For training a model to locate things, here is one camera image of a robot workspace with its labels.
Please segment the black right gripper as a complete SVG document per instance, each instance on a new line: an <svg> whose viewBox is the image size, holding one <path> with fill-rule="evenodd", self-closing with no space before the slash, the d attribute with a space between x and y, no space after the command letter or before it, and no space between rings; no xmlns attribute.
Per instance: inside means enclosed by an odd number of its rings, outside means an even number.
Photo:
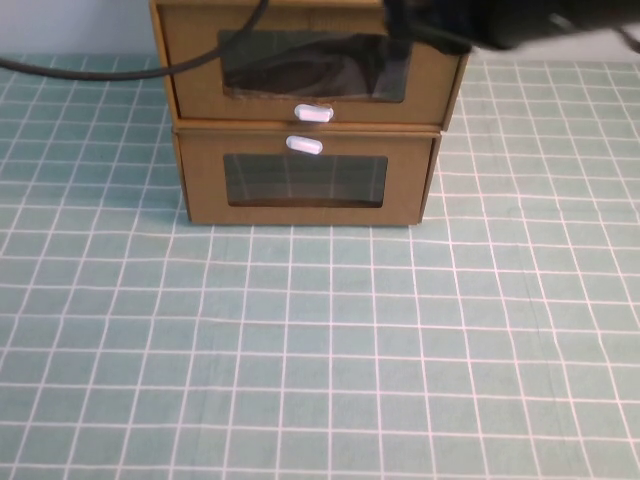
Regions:
<svg viewBox="0 0 640 480"><path fill-rule="evenodd" d="M509 50L612 28L619 20L617 1L452 1L450 6L454 18L446 18L442 1L384 0L385 27L409 31L414 41L445 55L466 55L473 43Z"/></svg>

